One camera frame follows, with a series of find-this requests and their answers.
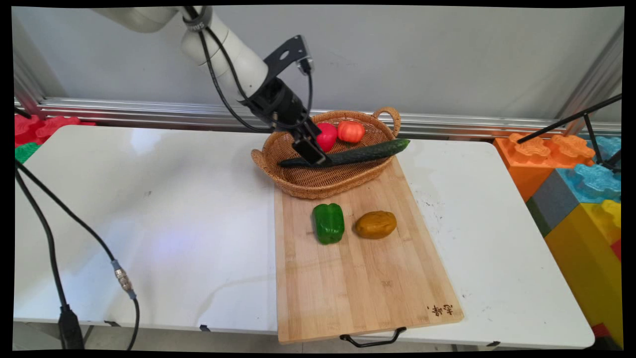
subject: white wall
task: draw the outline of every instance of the white wall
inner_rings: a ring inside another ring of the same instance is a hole
[[[262,57],[304,34],[315,63],[314,108],[389,105],[410,113],[535,118],[556,115],[625,16],[624,7],[214,11]],[[221,103],[206,72],[180,52],[185,29],[178,17],[159,32],[139,34],[86,9],[12,12],[14,31],[22,26],[28,34],[14,35],[14,48],[32,42],[39,50],[46,66],[32,65],[50,96]],[[305,101],[306,78],[296,68],[281,77]]]

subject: white table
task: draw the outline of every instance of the white table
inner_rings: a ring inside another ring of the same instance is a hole
[[[141,327],[276,334],[273,183],[252,162],[266,134],[67,126],[26,166],[128,271]],[[584,348],[594,337],[495,148],[413,140],[400,164],[465,318],[404,341]],[[133,326],[97,242],[28,178],[55,235],[81,324]],[[15,186],[13,317],[56,322],[46,238]],[[370,336],[388,337],[392,332]]]

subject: tomato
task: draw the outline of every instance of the tomato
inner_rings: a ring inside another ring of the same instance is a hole
[[[346,120],[338,124],[338,138],[349,143],[358,143],[364,136],[364,126],[359,122]]]
[[[338,137],[338,131],[336,127],[329,123],[318,123],[318,128],[322,131],[322,133],[318,134],[316,137],[316,142],[325,152],[330,151],[333,148],[333,145],[336,144],[336,138]]]

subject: wooden cutting board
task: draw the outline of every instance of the wooden cutting board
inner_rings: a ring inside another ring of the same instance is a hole
[[[463,317],[435,246],[396,158],[378,178],[327,199],[275,192],[276,285],[281,343],[323,340]],[[345,234],[321,245],[312,210],[336,203]],[[369,211],[391,211],[397,228],[369,240],[354,231]]]

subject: robotic arm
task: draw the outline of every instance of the robotic arm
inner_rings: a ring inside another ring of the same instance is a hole
[[[188,28],[181,40],[181,50],[197,66],[207,70],[210,65],[211,72],[225,93],[248,107],[275,131],[288,131],[294,139],[292,147],[305,160],[312,164],[327,164],[331,161],[316,142],[316,136],[321,131],[309,120],[308,109],[277,77],[292,62],[296,62],[301,73],[308,76],[311,86],[314,68],[302,35],[287,40],[265,60],[261,60],[225,26],[211,6],[94,8],[93,11],[136,32],[159,31],[177,13],[181,13]],[[209,57],[205,54],[204,43]],[[225,101],[220,88],[217,89],[230,112],[241,120]]]

